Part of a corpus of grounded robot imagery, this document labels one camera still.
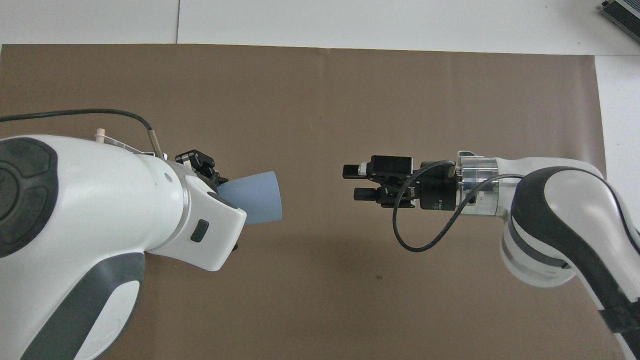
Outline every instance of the brown paper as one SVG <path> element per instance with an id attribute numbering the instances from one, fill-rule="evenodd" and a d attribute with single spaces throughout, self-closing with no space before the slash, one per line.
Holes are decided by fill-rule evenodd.
<path id="1" fill-rule="evenodd" d="M 621 359 L 577 279 L 515 279 L 502 223 L 462 217 L 402 249 L 391 211 L 355 202 L 342 166 L 557 156 L 604 171 L 592 56 L 222 45 L 4 45 L 0 113 L 118 108 L 170 156 L 198 149 L 231 179 L 274 170 L 284 219 L 243 230 L 222 270 L 147 256 L 141 300 L 104 359 Z M 2 124 L 0 137 L 95 128 L 150 150 L 114 115 Z M 403 209 L 412 245 L 448 212 Z"/>

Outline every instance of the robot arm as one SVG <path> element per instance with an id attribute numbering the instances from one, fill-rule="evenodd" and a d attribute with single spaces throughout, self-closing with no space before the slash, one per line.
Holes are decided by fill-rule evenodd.
<path id="1" fill-rule="evenodd" d="M 95 112 L 139 118 L 44 114 Z M 100 356 L 131 317 L 145 251 L 217 271 L 245 224 L 282 217 L 273 172 L 227 181 L 197 151 L 172 162 L 157 141 L 150 156 L 98 136 L 118 147 L 51 135 L 0 140 L 0 359 Z"/>
<path id="2" fill-rule="evenodd" d="M 355 200 L 412 208 L 420 199 L 423 209 L 501 217 L 500 251 L 509 271 L 541 287 L 577 274 L 627 359 L 640 359 L 640 236 L 598 170 L 569 159 L 459 155 L 458 166 L 432 163 L 418 176 L 429 163 L 414 172 L 410 158 L 373 156 L 370 163 L 345 165 L 343 177 L 381 185 L 357 188 Z M 522 179 L 490 180 L 505 173 Z"/>

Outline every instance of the cable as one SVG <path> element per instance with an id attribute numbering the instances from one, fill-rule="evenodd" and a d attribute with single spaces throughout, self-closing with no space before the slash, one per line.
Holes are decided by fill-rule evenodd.
<path id="1" fill-rule="evenodd" d="M 79 115 L 79 114 L 115 114 L 122 115 L 126 117 L 130 117 L 136 119 L 141 124 L 145 126 L 147 129 L 147 134 L 149 135 L 149 139 L 151 140 L 151 145 L 154 148 L 154 153 L 158 158 L 163 158 L 163 153 L 160 150 L 160 145 L 158 144 L 156 138 L 156 132 L 153 130 L 151 125 L 143 119 L 140 115 L 130 113 L 124 110 L 116 110 L 116 109 L 77 109 L 77 110 L 59 110 L 59 111 L 48 111 L 44 113 L 31 113 L 31 114 L 22 114 L 22 115 L 8 115 L 0 117 L 0 122 L 7 121 L 15 121 L 15 120 L 27 120 L 27 119 L 39 119 L 43 117 L 56 117 L 56 116 L 64 116 L 64 115 Z"/>
<path id="2" fill-rule="evenodd" d="M 400 188 L 400 191 L 398 192 L 398 195 L 396 197 L 396 202 L 394 203 L 394 214 L 393 214 L 393 218 L 392 218 L 392 223 L 393 223 L 394 234 L 396 236 L 396 239 L 398 240 L 400 245 L 402 245 L 402 247 L 404 247 L 406 250 L 409 250 L 411 252 L 423 252 L 423 251 L 429 250 L 430 248 L 434 247 L 444 237 L 444 235 L 447 233 L 447 231 L 449 231 L 449 229 L 451 228 L 453 223 L 456 221 L 458 216 L 460 216 L 460 214 L 462 214 L 462 210 L 469 203 L 469 201 L 473 198 L 473 196 L 477 192 L 482 190 L 482 188 L 484 188 L 486 185 L 488 185 L 488 184 L 490 184 L 490 183 L 492 183 L 492 182 L 494 182 L 496 180 L 499 180 L 499 179 L 507 179 L 507 178 L 521 179 L 521 178 L 524 177 L 523 175 L 519 175 L 519 174 L 501 174 L 501 175 L 494 176 L 494 177 L 492 177 L 490 179 L 487 179 L 487 180 L 483 181 L 482 183 L 479 183 L 473 190 L 471 190 L 471 192 L 469 192 L 467 194 L 465 199 L 462 200 L 462 202 L 460 203 L 460 205 L 458 206 L 456 211 L 453 213 L 453 215 L 451 216 L 449 221 L 444 225 L 444 227 L 442 228 L 442 230 L 440 231 L 438 236 L 436 236 L 433 240 L 431 240 L 431 242 L 429 242 L 427 245 L 425 245 L 423 247 L 411 247 L 411 246 L 407 245 L 403 241 L 402 237 L 400 236 L 400 233 L 398 232 L 398 228 L 397 228 L 397 212 L 398 212 L 398 207 L 400 206 L 400 200 L 402 200 L 402 195 L 404 194 L 406 189 L 409 187 L 409 184 L 411 184 L 411 182 L 413 180 L 418 178 L 418 176 L 420 176 L 421 174 L 423 174 L 424 172 L 426 172 L 427 170 L 429 170 L 431 168 L 434 168 L 434 167 L 440 166 L 440 165 L 445 165 L 445 164 L 455 165 L 455 162 L 450 161 L 450 160 L 437 161 L 435 163 L 431 163 L 429 165 L 425 165 L 425 166 L 421 167 L 416 172 L 414 172 L 413 175 L 411 175 L 404 182 L 404 184 Z"/>

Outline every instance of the black button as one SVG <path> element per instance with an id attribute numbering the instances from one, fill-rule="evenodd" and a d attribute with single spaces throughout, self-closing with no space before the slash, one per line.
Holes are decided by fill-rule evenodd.
<path id="1" fill-rule="evenodd" d="M 191 241 L 195 241 L 197 243 L 202 241 L 204 234 L 207 233 L 207 229 L 209 228 L 209 222 L 203 219 L 198 220 L 198 225 L 196 225 L 196 229 L 191 234 Z"/>
<path id="2" fill-rule="evenodd" d="M 18 182 L 7 170 L 0 168 L 0 220 L 11 212 L 18 199 Z"/>
<path id="3" fill-rule="evenodd" d="M 44 174 L 49 169 L 50 160 L 49 153 L 37 140 L 16 138 L 0 143 L 0 161 L 13 165 L 23 177 Z"/>
<path id="4" fill-rule="evenodd" d="M 25 190 L 20 205 L 0 221 L 0 241 L 12 245 L 20 240 L 40 218 L 46 201 L 47 189 Z"/>

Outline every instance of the white surface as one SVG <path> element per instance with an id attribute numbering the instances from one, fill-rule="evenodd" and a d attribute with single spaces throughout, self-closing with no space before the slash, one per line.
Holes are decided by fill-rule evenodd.
<path id="1" fill-rule="evenodd" d="M 640 56 L 597 56 L 607 180 L 640 225 Z"/>
<path id="2" fill-rule="evenodd" d="M 139 288 L 139 281 L 129 281 L 113 290 L 78 350 L 76 360 L 95 359 L 116 340 L 136 304 Z"/>
<path id="3" fill-rule="evenodd" d="M 538 241 L 536 238 L 523 231 L 515 220 L 513 220 L 513 226 L 523 238 L 523 240 L 529 245 L 534 243 L 542 244 L 542 242 Z M 551 249 L 551 254 L 558 253 L 556 249 L 553 249 L 548 245 L 547 247 Z M 561 254 L 553 256 L 550 253 L 543 252 L 543 254 L 556 259 L 562 259 L 564 257 Z M 571 268 L 562 269 L 550 265 L 545 265 L 527 255 L 515 243 L 515 241 L 513 241 L 513 237 L 509 232 L 508 224 L 504 224 L 504 230 L 502 232 L 502 241 L 500 242 L 500 257 L 502 258 L 502 262 L 504 263 L 507 270 L 509 270 L 511 275 L 531 286 L 537 286 L 540 288 L 553 288 L 555 286 L 560 286 L 566 283 L 573 276 L 575 276 L 575 272 Z"/>
<path id="4" fill-rule="evenodd" d="M 629 241 L 606 185 L 586 172 L 562 171 L 547 180 L 545 199 L 558 218 L 598 254 L 629 302 L 636 301 L 640 297 L 640 254 Z"/>
<path id="5" fill-rule="evenodd" d="M 173 170 L 112 145 L 31 135 L 58 155 L 58 198 L 47 224 L 0 259 L 0 359 L 19 359 L 53 310 L 100 260 L 157 246 L 176 228 L 184 196 Z"/>
<path id="6" fill-rule="evenodd" d="M 535 170 L 545 167 L 575 167 L 587 170 L 588 172 L 592 172 L 598 176 L 602 176 L 600 171 L 598 171 L 598 169 L 592 164 L 573 159 L 522 158 L 517 160 L 505 160 L 502 158 L 496 158 L 495 160 L 498 164 L 498 173 L 500 174 L 527 175 Z M 507 216 L 510 215 L 513 194 L 515 193 L 516 186 L 519 182 L 519 179 L 500 180 L 500 195 L 498 196 L 498 209 L 496 211 L 497 216 L 507 219 Z"/>
<path id="7" fill-rule="evenodd" d="M 358 175 L 360 176 L 366 176 L 367 175 L 367 163 L 360 163 L 360 166 L 358 167 Z"/>
<path id="8" fill-rule="evenodd" d="M 148 252 L 218 271 L 237 243 L 246 213 L 209 196 L 209 185 L 195 176 L 185 176 L 184 183 L 189 192 L 187 220 L 173 239 Z M 202 240 L 195 242 L 191 235 L 200 219 L 208 221 L 209 227 Z"/>
<path id="9" fill-rule="evenodd" d="M 182 0 L 180 43 L 639 55 L 600 0 Z"/>
<path id="10" fill-rule="evenodd" d="M 173 43 L 178 0 L 2 0 L 0 44 Z"/>

